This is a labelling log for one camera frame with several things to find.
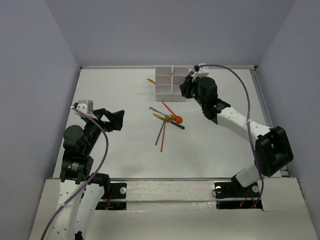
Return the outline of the teal chopstick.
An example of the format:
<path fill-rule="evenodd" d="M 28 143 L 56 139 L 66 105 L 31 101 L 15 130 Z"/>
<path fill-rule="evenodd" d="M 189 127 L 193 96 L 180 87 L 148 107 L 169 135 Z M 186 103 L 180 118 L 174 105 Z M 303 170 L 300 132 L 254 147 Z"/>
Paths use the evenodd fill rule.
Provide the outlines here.
<path fill-rule="evenodd" d="M 160 139 L 160 135 L 161 135 L 161 133 L 162 133 L 162 131 L 163 131 L 163 129 L 164 129 L 164 126 L 165 126 L 165 123 L 166 123 L 166 121 L 167 121 L 167 116 L 165 116 L 165 117 L 162 117 L 162 116 L 160 116 L 160 115 L 157 115 L 157 114 L 153 114 L 156 118 L 158 118 L 158 119 L 160 119 L 160 120 L 162 120 L 162 125 L 161 125 L 161 127 L 160 127 L 160 130 L 159 130 L 159 132 L 158 132 L 158 135 L 157 135 L 157 138 L 156 138 L 156 141 L 155 141 L 155 146 L 158 144 L 158 142 L 159 142 L 159 139 Z"/>

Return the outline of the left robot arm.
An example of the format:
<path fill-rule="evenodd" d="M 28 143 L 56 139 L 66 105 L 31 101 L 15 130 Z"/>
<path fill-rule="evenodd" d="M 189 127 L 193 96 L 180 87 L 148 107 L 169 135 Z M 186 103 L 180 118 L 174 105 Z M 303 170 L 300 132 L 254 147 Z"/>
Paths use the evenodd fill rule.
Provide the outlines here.
<path fill-rule="evenodd" d="M 105 139 L 104 154 L 95 171 L 91 152 L 100 135 L 106 137 L 109 132 L 122 129 L 125 112 L 93 110 L 89 104 L 80 102 L 70 108 L 85 121 L 85 126 L 71 125 L 64 131 L 58 202 L 40 237 L 42 240 L 84 240 L 99 200 L 113 194 L 109 175 L 100 173 L 109 140 Z"/>

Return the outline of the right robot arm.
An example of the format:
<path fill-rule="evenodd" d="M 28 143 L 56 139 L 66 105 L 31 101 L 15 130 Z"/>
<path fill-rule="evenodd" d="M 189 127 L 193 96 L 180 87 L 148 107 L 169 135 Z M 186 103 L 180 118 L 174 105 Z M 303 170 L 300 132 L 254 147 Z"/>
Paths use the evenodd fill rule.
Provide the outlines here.
<path fill-rule="evenodd" d="M 273 176 L 294 159 L 287 133 L 282 127 L 261 125 L 240 114 L 218 97 L 218 87 L 212 78 L 188 75 L 179 87 L 183 97 L 196 100 L 208 120 L 249 142 L 254 163 L 232 177 L 230 190 L 235 196 L 242 196 L 251 184 Z"/>

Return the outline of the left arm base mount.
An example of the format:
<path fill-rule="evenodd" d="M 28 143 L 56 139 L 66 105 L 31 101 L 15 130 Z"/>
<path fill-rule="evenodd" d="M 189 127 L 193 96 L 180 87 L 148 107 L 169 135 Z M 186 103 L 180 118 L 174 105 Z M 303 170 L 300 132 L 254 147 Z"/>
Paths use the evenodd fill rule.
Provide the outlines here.
<path fill-rule="evenodd" d="M 111 182 L 109 193 L 105 193 L 98 201 L 96 211 L 124 211 L 127 209 L 127 183 Z"/>

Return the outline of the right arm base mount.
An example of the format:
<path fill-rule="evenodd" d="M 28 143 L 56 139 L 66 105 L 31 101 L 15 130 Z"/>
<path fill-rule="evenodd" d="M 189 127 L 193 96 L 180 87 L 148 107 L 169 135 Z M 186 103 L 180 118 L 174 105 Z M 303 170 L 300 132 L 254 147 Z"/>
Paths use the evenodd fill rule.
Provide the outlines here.
<path fill-rule="evenodd" d="M 263 209 L 257 182 L 239 191 L 232 189 L 230 181 L 215 182 L 211 195 L 218 210 Z"/>

